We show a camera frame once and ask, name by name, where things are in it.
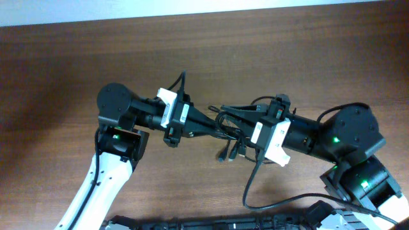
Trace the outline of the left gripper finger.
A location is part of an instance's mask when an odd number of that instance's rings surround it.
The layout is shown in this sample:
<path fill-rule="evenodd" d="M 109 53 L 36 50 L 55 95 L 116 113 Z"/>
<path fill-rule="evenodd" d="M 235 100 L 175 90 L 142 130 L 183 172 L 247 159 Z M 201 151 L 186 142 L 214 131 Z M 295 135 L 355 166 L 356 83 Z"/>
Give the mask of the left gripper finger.
<path fill-rule="evenodd" d="M 212 136 L 214 138 L 219 138 L 219 137 L 223 137 L 223 134 L 214 129 L 214 128 L 194 128 L 194 129 L 188 129 L 188 128 L 184 128 L 182 130 L 182 137 L 186 137 L 186 138 L 194 138 L 194 137 L 202 137 L 202 136 Z"/>
<path fill-rule="evenodd" d="M 189 107 L 187 114 L 187 130 L 190 131 L 215 131 L 215 121 L 195 107 Z"/>

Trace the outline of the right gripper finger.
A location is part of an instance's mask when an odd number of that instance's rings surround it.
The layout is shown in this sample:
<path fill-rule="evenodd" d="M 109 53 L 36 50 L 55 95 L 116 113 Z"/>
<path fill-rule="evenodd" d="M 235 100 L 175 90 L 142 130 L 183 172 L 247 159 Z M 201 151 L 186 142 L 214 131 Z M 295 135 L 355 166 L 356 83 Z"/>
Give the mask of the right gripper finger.
<path fill-rule="evenodd" d="M 254 105 L 222 105 L 221 109 L 227 112 L 229 116 L 242 120 L 258 120 L 259 118 L 267 115 L 269 106 L 267 104 L 254 104 Z"/>
<path fill-rule="evenodd" d="M 233 119 L 229 121 L 233 126 L 224 125 L 223 131 L 236 139 L 238 147 L 265 147 L 265 124 L 257 121 L 247 123 Z"/>

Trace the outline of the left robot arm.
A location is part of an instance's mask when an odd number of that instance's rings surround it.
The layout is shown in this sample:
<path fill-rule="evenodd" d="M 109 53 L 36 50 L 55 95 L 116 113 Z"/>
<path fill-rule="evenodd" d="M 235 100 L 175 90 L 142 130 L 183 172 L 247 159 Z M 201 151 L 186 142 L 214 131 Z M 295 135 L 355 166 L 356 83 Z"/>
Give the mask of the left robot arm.
<path fill-rule="evenodd" d="M 221 137 L 216 122 L 195 109 L 181 86 L 160 88 L 155 98 L 140 97 L 120 83 L 110 83 L 96 100 L 98 128 L 88 173 L 56 229 L 99 229 L 112 202 L 142 159 L 149 138 L 144 127 L 164 133 L 171 148 L 181 138 Z"/>

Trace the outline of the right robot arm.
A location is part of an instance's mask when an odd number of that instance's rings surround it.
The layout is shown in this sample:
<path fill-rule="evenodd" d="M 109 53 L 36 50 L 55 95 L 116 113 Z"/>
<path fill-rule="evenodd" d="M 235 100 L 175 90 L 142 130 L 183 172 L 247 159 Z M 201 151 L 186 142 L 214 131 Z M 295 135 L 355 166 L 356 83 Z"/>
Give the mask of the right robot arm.
<path fill-rule="evenodd" d="M 245 106 L 224 105 L 215 122 L 236 139 L 230 159 L 253 148 L 257 166 L 285 166 L 290 160 L 287 150 L 304 153 L 332 164 L 321 175 L 324 198 L 377 229 L 390 229 L 408 219 L 408 199 L 376 157 L 386 140 L 367 104 L 338 105 L 313 120 L 298 116 L 288 96 L 280 94 L 268 104 L 257 98 Z"/>

